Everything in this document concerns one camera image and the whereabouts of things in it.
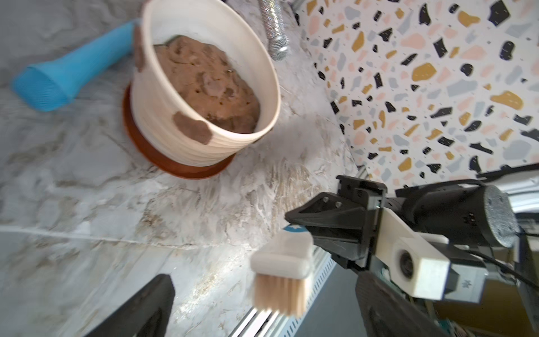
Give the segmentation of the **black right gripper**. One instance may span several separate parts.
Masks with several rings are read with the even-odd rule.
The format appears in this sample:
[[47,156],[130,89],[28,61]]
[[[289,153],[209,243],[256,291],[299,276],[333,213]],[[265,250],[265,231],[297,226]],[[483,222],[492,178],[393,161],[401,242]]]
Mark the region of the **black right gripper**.
[[290,224],[338,229],[341,238],[314,235],[314,244],[347,270],[367,270],[376,247],[387,187],[383,183],[340,175],[338,194],[322,192],[288,211]]

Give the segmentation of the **white scrub brush blue handle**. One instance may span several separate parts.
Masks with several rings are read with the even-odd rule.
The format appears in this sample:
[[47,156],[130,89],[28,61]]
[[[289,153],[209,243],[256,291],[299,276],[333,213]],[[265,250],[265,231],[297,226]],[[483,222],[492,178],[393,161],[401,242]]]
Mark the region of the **white scrub brush blue handle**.
[[311,274],[314,240],[303,226],[289,225],[281,229],[266,245],[254,252],[250,260],[255,273],[253,306],[271,305],[283,286],[307,279]]

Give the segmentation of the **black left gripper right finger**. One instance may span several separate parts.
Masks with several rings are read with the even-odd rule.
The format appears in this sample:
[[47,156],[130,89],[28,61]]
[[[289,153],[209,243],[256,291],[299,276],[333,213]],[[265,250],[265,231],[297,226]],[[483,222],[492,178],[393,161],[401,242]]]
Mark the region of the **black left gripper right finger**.
[[368,336],[436,337],[444,332],[372,272],[357,274],[356,295]]

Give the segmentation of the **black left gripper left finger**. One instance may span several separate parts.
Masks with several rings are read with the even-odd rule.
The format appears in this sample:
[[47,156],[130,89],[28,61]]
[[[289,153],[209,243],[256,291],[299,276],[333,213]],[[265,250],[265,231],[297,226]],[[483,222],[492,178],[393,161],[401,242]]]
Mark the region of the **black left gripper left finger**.
[[86,336],[165,336],[174,297],[171,276],[159,274]]

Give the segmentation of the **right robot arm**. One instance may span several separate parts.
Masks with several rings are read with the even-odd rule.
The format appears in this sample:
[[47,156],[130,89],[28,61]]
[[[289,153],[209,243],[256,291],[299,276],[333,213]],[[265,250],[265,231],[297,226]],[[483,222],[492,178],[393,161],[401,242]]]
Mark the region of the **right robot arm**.
[[436,301],[480,302],[487,279],[512,278],[531,326],[538,328],[538,276],[524,223],[497,185],[465,179],[403,188],[338,177],[289,211],[314,243],[357,275],[356,296],[368,336],[451,336],[456,328],[427,314]]

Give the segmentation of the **cream ceramic pot with mud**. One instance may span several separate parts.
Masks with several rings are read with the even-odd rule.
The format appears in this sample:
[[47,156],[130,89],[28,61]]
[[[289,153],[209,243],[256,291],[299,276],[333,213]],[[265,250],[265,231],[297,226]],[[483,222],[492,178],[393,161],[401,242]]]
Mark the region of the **cream ceramic pot with mud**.
[[[222,1],[149,1],[138,26],[144,65],[133,72],[131,113],[139,132],[156,151],[179,164],[209,167],[272,130],[281,109],[277,73],[257,34],[231,7]],[[209,124],[212,137],[205,145],[184,135],[173,123],[177,112],[193,120],[203,119],[175,90],[154,51],[154,45],[178,35],[213,44],[226,53],[261,104],[253,133],[233,133]]]

